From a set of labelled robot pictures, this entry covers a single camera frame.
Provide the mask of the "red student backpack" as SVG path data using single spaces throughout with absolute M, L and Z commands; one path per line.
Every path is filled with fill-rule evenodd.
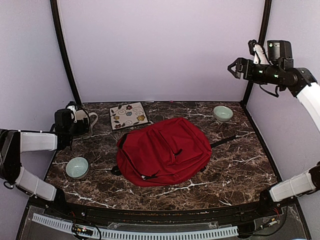
M 139 187 L 181 184 L 206 169 L 213 148 L 235 139 L 210 143 L 187 119 L 166 119 L 124 134 L 111 173 Z

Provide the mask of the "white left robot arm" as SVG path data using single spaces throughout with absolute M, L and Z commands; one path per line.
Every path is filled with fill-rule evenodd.
M 60 218 L 71 213 L 65 193 L 26 170 L 21 154 L 26 152 L 59 151 L 71 147 L 73 137 L 92 132 L 91 115 L 84 109 L 67 107 L 54 114 L 51 131 L 0 130 L 0 178 L 4 186 L 18 188 L 51 203 L 51 210 Z

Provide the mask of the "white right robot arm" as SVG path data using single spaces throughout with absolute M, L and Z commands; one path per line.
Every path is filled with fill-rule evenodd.
M 320 127 L 320 85 L 305 67 L 294 64 L 292 45 L 287 40 L 269 40 L 263 46 L 256 40 L 248 42 L 253 59 L 237 58 L 227 70 L 237 79 L 244 79 L 260 88 L 275 87 L 272 96 L 288 91 L 301 106 L 316 128 Z M 255 213 L 266 217 L 275 203 L 294 197 L 313 194 L 320 190 L 320 165 L 317 163 L 304 172 L 283 180 L 260 193 Z

